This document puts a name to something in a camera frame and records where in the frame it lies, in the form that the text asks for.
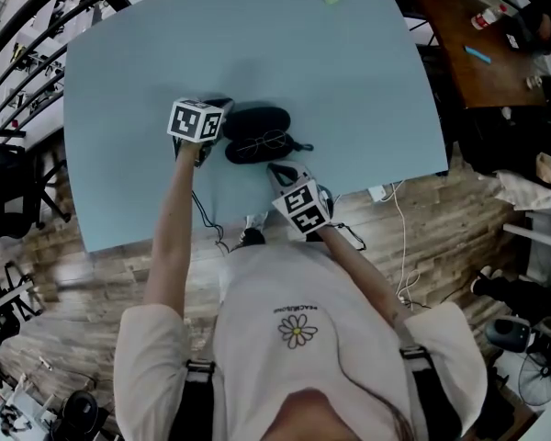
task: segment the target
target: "light blue table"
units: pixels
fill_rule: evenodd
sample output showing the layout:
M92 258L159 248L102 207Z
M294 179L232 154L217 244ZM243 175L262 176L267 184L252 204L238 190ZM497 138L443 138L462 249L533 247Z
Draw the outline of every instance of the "light blue table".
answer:
M394 0L145 0L73 40L65 72L65 147L88 251L152 237L180 96L285 108L293 137L315 147L292 158L335 195L446 169L431 89ZM230 164L226 145L195 178L222 224L273 199L265 164Z

